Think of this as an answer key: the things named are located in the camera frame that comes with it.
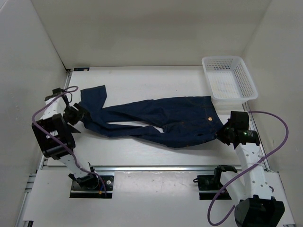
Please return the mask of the dark blue denim trousers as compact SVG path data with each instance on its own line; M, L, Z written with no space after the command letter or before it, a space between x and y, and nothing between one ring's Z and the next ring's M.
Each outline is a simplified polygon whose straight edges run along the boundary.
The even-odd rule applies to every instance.
M135 137L170 148L213 141L223 127L210 96L150 99L104 107L105 86L83 89L84 127L108 138Z

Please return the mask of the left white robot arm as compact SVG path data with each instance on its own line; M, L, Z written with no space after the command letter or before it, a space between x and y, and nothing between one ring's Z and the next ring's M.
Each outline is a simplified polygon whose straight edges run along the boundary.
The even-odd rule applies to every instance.
M79 88L71 86L65 89L56 88L45 98L45 106L32 116L32 130L46 158L57 160L69 171L69 177L80 187L88 190L101 188L100 176L94 167L81 164L74 149L74 133L80 133L74 125L87 113L82 107L71 106L67 95L73 95Z

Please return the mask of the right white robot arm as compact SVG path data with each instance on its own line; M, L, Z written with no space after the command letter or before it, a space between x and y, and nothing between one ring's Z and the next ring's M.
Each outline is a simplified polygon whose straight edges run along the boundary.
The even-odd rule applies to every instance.
M211 209L221 192L226 190L234 205L229 214L234 214L235 223L239 227L276 227L285 212L282 201L273 196L272 188L265 178L262 162L273 155L286 143L289 129L285 128L282 143L265 156L258 153L260 140L256 131L249 130L248 112L232 111L227 123L216 133L219 141L230 145L236 151L242 171L238 173L234 167L223 168L223 172L213 176L213 185L219 189L212 199L207 220L211 226L221 225L227 218L218 223L211 221Z

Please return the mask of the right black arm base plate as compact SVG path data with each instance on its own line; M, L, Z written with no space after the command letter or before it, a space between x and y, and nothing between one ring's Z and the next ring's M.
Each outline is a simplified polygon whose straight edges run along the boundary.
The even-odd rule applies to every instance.
M193 183L197 183L199 199L201 201L211 201L219 189L223 186L214 179L214 175L198 175Z

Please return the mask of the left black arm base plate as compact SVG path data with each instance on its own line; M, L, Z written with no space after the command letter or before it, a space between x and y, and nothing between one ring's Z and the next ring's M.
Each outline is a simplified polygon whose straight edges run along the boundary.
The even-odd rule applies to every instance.
M105 186L95 175L88 174L76 178L73 174L68 177L72 180L70 198L111 199L114 188L114 175L101 175Z

